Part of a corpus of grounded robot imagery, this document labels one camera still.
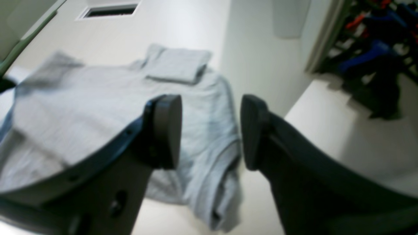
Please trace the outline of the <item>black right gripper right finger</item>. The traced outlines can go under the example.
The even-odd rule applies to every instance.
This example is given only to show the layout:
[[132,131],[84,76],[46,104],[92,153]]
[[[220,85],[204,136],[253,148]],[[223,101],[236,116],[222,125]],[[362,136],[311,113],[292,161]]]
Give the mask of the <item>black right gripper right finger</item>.
[[345,168],[264,100],[243,95],[245,166],[270,184],[286,235],[416,235],[417,199]]

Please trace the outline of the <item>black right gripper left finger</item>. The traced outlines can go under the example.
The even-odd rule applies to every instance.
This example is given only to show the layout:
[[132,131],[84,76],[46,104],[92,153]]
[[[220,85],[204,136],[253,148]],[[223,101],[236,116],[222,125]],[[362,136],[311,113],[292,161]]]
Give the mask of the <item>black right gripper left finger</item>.
[[175,169],[182,97],[161,95],[82,162],[1,194],[1,221],[45,235],[129,235],[155,169]]

